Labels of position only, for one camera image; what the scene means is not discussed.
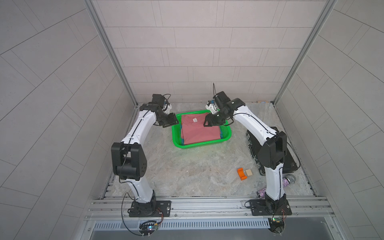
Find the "green plastic basket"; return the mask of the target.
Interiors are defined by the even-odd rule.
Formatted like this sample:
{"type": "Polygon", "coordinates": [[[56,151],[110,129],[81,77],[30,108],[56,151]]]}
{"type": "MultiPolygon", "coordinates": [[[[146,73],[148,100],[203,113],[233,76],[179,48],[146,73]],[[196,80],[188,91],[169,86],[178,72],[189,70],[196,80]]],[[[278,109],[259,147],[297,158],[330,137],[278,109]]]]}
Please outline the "green plastic basket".
{"type": "Polygon", "coordinates": [[[179,124],[172,126],[172,138],[173,138],[173,143],[176,147],[181,148],[181,149],[189,149],[189,148],[195,148],[195,147],[200,147],[200,146],[213,145],[213,144],[218,144],[218,143],[228,141],[232,137],[231,127],[220,126],[220,130],[221,130],[221,138],[220,139],[212,140],[212,141],[205,141],[202,143],[185,145],[184,141],[182,140],[182,137],[181,137],[182,116],[192,115],[192,114],[205,114],[205,113],[210,113],[210,111],[209,110],[201,110],[201,111],[181,113],[181,114],[176,115],[177,119],[179,120],[179,124]]]}

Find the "pink t-shirt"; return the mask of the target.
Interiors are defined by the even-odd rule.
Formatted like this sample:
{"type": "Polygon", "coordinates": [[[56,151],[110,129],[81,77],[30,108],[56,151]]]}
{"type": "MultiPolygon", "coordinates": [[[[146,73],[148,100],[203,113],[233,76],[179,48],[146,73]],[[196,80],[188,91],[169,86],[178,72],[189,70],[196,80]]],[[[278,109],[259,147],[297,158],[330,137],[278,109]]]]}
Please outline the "pink t-shirt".
{"type": "Polygon", "coordinates": [[[208,113],[182,115],[181,138],[184,145],[221,139],[219,126],[204,127],[208,113]]]}

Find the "blue t-shirt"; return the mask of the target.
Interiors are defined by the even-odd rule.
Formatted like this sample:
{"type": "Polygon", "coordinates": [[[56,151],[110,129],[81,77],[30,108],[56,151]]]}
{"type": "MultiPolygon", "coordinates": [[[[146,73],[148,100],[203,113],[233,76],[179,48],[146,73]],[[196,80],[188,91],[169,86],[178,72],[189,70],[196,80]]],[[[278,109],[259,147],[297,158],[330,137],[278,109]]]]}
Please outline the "blue t-shirt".
{"type": "Polygon", "coordinates": [[[183,145],[191,145],[209,141],[215,141],[224,137],[220,127],[182,127],[181,140],[183,145]]]}

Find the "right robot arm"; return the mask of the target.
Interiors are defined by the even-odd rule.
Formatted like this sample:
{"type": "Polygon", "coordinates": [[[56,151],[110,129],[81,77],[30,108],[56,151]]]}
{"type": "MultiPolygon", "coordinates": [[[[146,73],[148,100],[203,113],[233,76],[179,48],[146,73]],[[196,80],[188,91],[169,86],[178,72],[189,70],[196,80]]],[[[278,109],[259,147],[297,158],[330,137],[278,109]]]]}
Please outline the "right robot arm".
{"type": "Polygon", "coordinates": [[[283,185],[283,168],[287,155],[287,136],[263,123],[246,104],[236,98],[230,100],[225,92],[219,92],[206,104],[210,113],[204,127],[226,126],[227,120],[236,120],[258,140],[261,148],[257,159],[265,168],[267,187],[266,210],[275,214],[286,201],[283,185]]]}

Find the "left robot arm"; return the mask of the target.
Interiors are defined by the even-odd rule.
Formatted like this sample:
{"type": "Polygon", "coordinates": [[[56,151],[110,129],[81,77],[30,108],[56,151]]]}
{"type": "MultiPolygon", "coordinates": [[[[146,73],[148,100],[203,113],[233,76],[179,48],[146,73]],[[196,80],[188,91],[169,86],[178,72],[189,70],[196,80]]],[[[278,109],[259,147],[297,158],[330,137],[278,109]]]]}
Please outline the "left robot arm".
{"type": "Polygon", "coordinates": [[[167,128],[179,124],[171,109],[165,95],[153,94],[152,101],[140,107],[128,134],[111,147],[113,173],[119,177],[119,183],[130,186],[135,196],[131,210],[134,215],[156,212],[156,195],[145,177],[148,161],[142,144],[152,126],[167,128]]]}

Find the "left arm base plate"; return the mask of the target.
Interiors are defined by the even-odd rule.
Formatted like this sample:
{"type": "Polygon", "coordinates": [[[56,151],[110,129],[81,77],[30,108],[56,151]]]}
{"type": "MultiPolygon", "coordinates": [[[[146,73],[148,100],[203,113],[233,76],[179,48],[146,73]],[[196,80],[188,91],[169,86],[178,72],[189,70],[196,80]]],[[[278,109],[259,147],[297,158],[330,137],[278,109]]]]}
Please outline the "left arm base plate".
{"type": "Polygon", "coordinates": [[[171,204],[171,201],[156,201],[150,203],[138,203],[137,201],[134,201],[131,205],[131,208],[128,210],[129,217],[169,217],[171,204]]]}

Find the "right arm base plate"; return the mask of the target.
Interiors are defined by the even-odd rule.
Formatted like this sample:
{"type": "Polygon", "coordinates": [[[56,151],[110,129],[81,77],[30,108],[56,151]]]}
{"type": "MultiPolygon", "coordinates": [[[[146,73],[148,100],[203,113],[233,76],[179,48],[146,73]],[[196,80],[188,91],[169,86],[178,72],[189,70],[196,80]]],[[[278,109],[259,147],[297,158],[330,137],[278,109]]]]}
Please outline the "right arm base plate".
{"type": "Polygon", "coordinates": [[[272,200],[249,200],[250,209],[253,216],[290,216],[292,210],[287,199],[281,198],[277,201],[272,200]]]}

